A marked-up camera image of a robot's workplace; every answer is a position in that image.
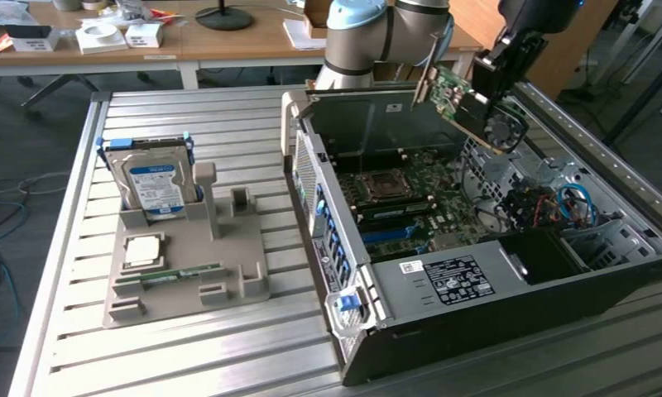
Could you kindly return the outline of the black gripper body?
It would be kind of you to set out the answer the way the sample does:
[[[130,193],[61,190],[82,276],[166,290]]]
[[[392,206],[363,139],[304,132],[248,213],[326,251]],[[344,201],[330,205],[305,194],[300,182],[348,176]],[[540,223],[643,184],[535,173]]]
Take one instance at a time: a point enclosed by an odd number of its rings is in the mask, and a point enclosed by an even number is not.
[[[497,12],[505,21],[504,34],[556,34],[570,25],[582,6],[579,0],[499,0]]]

